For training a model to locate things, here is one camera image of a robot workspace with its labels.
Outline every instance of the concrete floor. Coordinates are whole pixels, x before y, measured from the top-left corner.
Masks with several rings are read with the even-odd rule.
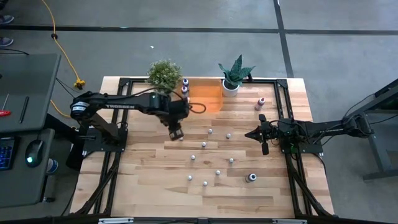
[[[211,27],[277,29],[272,0],[47,0],[59,26]],[[394,0],[279,0],[286,29],[396,30]],[[41,1],[10,1],[3,14],[15,24],[50,25]],[[1,30],[15,39],[13,49],[30,54],[59,52],[48,31]],[[286,77],[278,34],[178,32],[58,32],[77,71],[97,91],[105,75],[144,75],[153,61],[171,58],[184,75],[220,76],[217,63],[244,55],[244,65],[257,65],[255,77]],[[294,77],[304,78],[315,122],[340,119],[365,96],[398,75],[398,36],[287,35]],[[65,57],[58,71],[65,83],[75,81]],[[53,100],[68,111],[72,99],[60,86]],[[53,108],[50,113],[67,124]],[[335,213],[345,218],[398,222],[398,177],[364,183],[377,167],[367,140],[346,136],[326,146],[325,164]],[[0,209],[0,220],[60,215],[73,184],[60,185],[51,210]]]

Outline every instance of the shoe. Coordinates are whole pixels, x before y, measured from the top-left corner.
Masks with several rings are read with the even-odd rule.
[[[8,24],[14,20],[14,16],[0,16],[0,25]]]
[[[7,37],[0,37],[0,47],[8,47],[12,43],[14,43],[13,39],[7,38]]]

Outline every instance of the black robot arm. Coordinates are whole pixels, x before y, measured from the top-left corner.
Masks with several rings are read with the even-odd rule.
[[[98,129],[105,141],[118,141],[118,127],[107,123],[96,112],[100,109],[128,109],[141,113],[155,115],[169,129],[171,140],[183,136],[180,121],[189,114],[189,104],[186,100],[171,101],[169,95],[161,93],[142,93],[140,95],[118,96],[101,93],[84,93],[70,105],[70,116],[80,124],[87,124]]]
[[[269,153],[267,141],[271,139],[278,139],[281,148],[284,149],[319,153],[322,152],[320,140],[323,137],[347,134],[352,137],[367,138],[373,133],[363,114],[323,123],[294,119],[267,121],[263,114],[259,115],[259,120],[260,125],[245,136],[262,143],[264,155]]]

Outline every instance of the wooden table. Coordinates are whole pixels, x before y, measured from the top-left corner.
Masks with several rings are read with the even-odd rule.
[[[116,94],[119,78],[104,77],[101,92]],[[312,120],[303,79],[287,80],[295,119]],[[146,83],[135,83],[133,93],[148,87]],[[266,103],[258,112],[253,108],[260,97],[265,97]],[[111,121],[112,110],[98,113]],[[244,137],[259,125],[259,113],[267,119],[278,119],[272,85],[245,84],[236,97],[223,98],[219,113],[190,113],[182,122],[183,141],[170,141],[167,128],[155,116],[130,111],[128,147],[121,158],[112,216],[294,217],[285,158],[279,147],[269,144],[270,153],[263,156],[261,145]],[[201,146],[203,141],[207,142],[206,148]],[[103,156],[96,152],[83,161],[71,212],[81,208],[97,187]],[[333,213],[321,162],[311,154],[303,154],[303,164],[308,187]],[[247,184],[244,178],[250,173],[258,178]],[[187,180],[188,175],[193,176],[192,181]],[[102,208],[107,193],[105,189]],[[301,191],[298,193],[304,211]]]

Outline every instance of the yellow extension cord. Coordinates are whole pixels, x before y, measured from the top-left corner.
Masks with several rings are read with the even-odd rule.
[[[53,14],[52,14],[52,11],[51,11],[51,9],[49,8],[49,5],[47,5],[47,3],[46,3],[44,0],[42,0],[42,2],[43,2],[43,4],[45,5],[45,7],[49,10],[49,13],[50,13],[50,16],[51,16],[51,20],[52,20],[53,33],[56,34],[56,31],[55,31],[55,19],[54,19],[54,16],[53,16]],[[53,40],[54,40],[55,43],[58,45],[58,47],[60,48],[60,50],[62,51],[62,53],[64,54],[64,56],[65,56],[65,58],[67,59],[67,61],[68,61],[69,65],[70,65],[70,67],[72,68],[73,72],[74,72],[75,75],[76,75],[76,83],[74,84],[74,86],[75,86],[75,87],[83,86],[83,85],[85,84],[85,81],[80,79],[79,75],[78,75],[77,72],[76,72],[75,67],[72,65],[71,61],[69,60],[69,57],[68,57],[67,53],[65,52],[65,50],[63,49],[63,47],[58,43],[56,37],[53,37]],[[70,118],[69,115],[62,113],[62,111],[60,111],[60,110],[58,109],[58,107],[55,105],[55,103],[54,103],[53,100],[50,100],[50,102],[51,102],[52,106],[55,108],[55,110],[56,110],[60,115],[66,117],[66,118]]]

